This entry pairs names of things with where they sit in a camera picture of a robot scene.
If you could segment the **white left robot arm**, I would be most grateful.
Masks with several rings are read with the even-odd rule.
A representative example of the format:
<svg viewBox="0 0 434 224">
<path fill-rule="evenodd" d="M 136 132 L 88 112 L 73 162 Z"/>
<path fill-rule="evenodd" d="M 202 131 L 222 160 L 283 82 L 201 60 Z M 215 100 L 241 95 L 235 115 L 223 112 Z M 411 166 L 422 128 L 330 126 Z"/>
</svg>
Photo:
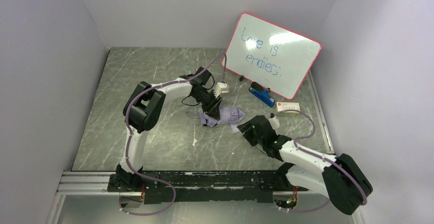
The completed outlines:
<svg viewBox="0 0 434 224">
<path fill-rule="evenodd" d="M 222 99 L 212 88 L 205 86 L 212 77 L 210 71 L 200 67 L 195 74 L 183 75 L 173 81 L 160 84 L 142 81 L 136 86 L 123 110 L 127 139 L 123 158 L 116 169 L 116 175 L 130 188 L 142 182 L 139 174 L 146 139 L 157 124 L 165 103 L 192 97 L 201 105 L 204 114 L 216 120 L 220 118 Z"/>
</svg>

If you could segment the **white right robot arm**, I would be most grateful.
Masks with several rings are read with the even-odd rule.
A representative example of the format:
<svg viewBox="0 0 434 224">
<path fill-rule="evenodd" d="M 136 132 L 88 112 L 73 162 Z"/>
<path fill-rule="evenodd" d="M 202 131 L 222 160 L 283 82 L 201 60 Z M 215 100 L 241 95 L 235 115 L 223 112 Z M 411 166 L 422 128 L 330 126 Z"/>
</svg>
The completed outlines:
<svg viewBox="0 0 434 224">
<path fill-rule="evenodd" d="M 277 117 L 267 119 L 263 115 L 237 126 L 252 146 L 261 146 L 268 157 L 283 162 L 283 174 L 290 185 L 327 197 L 346 215 L 366 205 L 373 186 L 351 156 L 323 154 L 302 146 L 297 139 L 278 135 L 277 127 Z"/>
</svg>

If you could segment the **lilac folding umbrella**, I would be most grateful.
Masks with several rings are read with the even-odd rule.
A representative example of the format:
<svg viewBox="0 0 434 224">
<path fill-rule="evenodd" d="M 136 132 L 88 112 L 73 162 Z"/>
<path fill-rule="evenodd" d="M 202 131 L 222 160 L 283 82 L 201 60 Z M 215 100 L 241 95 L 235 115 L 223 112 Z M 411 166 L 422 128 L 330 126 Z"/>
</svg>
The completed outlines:
<svg viewBox="0 0 434 224">
<path fill-rule="evenodd" d="M 200 119 L 201 125 L 209 128 L 213 128 L 217 125 L 229 125 L 233 133 L 239 133 L 237 124 L 246 117 L 246 113 L 237 107 L 220 107 L 219 119 L 206 115 L 204 112 L 194 113 L 187 111 L 186 115 L 191 118 Z"/>
</svg>

